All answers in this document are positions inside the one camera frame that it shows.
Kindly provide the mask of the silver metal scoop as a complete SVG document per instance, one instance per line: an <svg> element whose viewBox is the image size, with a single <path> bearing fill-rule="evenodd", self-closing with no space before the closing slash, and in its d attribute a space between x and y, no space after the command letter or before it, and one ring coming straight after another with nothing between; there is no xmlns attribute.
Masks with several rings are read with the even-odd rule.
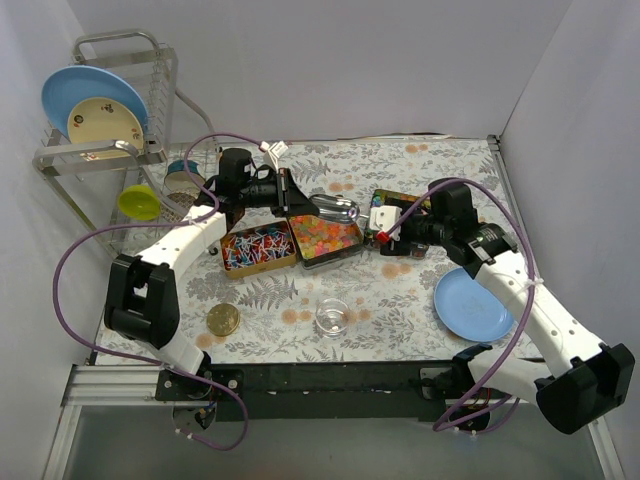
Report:
<svg viewBox="0 0 640 480"><path fill-rule="evenodd" d="M355 224L360 216L359 205L341 196L314 194L309 200L318 210L316 216L324 221L350 225Z"/></svg>

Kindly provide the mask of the tin of gummy candies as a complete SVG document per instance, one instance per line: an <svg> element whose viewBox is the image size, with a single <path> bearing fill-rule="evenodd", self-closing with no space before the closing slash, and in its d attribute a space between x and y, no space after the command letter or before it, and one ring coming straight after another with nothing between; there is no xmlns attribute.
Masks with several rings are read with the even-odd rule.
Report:
<svg viewBox="0 0 640 480"><path fill-rule="evenodd" d="M306 215L287 220L305 269L348 258L363 249L363 234L356 224L339 224Z"/></svg>

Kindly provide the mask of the tin of star candies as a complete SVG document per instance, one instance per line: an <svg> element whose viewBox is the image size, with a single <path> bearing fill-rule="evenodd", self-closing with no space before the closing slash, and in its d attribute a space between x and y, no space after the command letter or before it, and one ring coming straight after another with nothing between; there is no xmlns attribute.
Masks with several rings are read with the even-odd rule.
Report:
<svg viewBox="0 0 640 480"><path fill-rule="evenodd" d="M396 191L376 189L371 198L370 208L393 206L400 209L398 216L401 216L416 200L418 196L403 194ZM380 243L377 238L377 230L371 229L370 222L364 227L363 244L364 247L371 251L377 251L382 256L389 257L406 257L414 260L423 260L429 247L425 244L402 240L399 235L404 233L403 227L394 232L393 237L387 244Z"/></svg>

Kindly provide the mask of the gold tin of lollipops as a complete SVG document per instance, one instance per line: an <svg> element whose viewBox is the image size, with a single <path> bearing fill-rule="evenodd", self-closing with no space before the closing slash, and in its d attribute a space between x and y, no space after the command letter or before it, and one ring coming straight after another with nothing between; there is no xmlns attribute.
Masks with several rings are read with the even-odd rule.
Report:
<svg viewBox="0 0 640 480"><path fill-rule="evenodd" d="M293 266L297 248L286 221L229 233L220 240L222 262L230 279Z"/></svg>

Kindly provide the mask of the clear glass bowl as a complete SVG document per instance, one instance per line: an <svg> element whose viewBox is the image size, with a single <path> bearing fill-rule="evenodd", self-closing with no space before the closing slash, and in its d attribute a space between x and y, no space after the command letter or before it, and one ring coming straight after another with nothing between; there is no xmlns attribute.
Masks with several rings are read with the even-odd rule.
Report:
<svg viewBox="0 0 640 480"><path fill-rule="evenodd" d="M327 298L322 300L315 311L315 330L325 338L341 336L349 324L349 307L341 300Z"/></svg>

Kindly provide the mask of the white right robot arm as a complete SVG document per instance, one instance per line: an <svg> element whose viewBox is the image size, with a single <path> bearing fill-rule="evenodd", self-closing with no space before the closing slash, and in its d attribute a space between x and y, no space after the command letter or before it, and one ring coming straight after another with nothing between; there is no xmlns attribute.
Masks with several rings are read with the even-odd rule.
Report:
<svg viewBox="0 0 640 480"><path fill-rule="evenodd" d="M547 289L522 233L510 236L480 221L471 195L476 185L439 179L407 207L370 211L369 227L382 247L408 241L443 248L518 320L504 349L480 344L454 357L449 377L460 397L433 429L466 422L457 411L488 388L537 406L556 430L572 434L625 402L635 358L624 344L609 346L581 325Z"/></svg>

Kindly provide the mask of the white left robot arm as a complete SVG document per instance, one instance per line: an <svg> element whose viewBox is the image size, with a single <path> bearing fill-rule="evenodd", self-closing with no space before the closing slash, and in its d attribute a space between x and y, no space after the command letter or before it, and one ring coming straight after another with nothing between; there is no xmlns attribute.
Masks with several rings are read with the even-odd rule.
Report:
<svg viewBox="0 0 640 480"><path fill-rule="evenodd" d="M182 370L178 387L193 400L211 392L213 377L201 367L208 362L205 353L179 329L179 279L248 209L268 208L276 217L319 213L289 169L263 165L253 172L251 167L248 150L224 150L218 174L203 185L185 217L186 224L172 228L134 256L118 256L111 265L105 326L143 345L156 361Z"/></svg>

